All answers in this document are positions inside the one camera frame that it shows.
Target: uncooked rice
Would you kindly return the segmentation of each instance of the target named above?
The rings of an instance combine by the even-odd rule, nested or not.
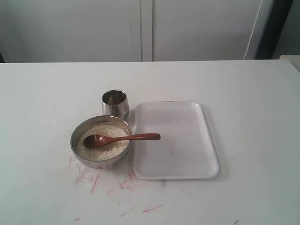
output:
[[[90,135],[104,135],[107,137],[128,136],[123,129],[112,125],[96,125],[95,127],[88,129],[78,139],[76,153],[81,158],[89,161],[100,161],[113,158],[120,154],[129,143],[129,141],[119,141],[103,147],[88,149],[84,146],[83,140]]]

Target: metal bowl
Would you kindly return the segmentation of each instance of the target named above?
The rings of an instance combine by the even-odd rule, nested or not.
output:
[[[101,161],[90,161],[84,158],[81,158],[76,153],[77,141],[79,137],[88,129],[94,127],[95,125],[113,125],[123,129],[128,135],[132,135],[132,131],[130,126],[123,120],[118,117],[114,116],[96,116],[86,120],[85,122],[81,123],[72,133],[71,136],[71,149],[75,155],[75,157],[82,162],[84,165],[95,168],[95,169],[103,169],[103,168],[110,168],[115,164],[119,159],[123,158],[129,151],[129,143],[127,147],[117,156],[112,157],[110,159],[101,160]]]

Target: spoon handle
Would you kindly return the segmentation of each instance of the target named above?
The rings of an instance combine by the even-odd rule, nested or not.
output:
[[[131,135],[125,137],[116,137],[119,141],[122,140],[160,140],[160,135],[155,133]]]

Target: metal cup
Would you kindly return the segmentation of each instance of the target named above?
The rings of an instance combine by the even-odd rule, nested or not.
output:
[[[129,114],[127,95],[122,90],[109,90],[102,96],[104,115],[119,117],[125,120]]]

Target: brown spoon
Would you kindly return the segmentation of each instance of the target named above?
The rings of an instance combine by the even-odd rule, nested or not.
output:
[[[104,135],[91,135],[84,139],[83,144],[89,149],[99,148],[112,142],[124,140],[160,140],[160,135],[155,133],[131,135],[125,137],[107,137]]]

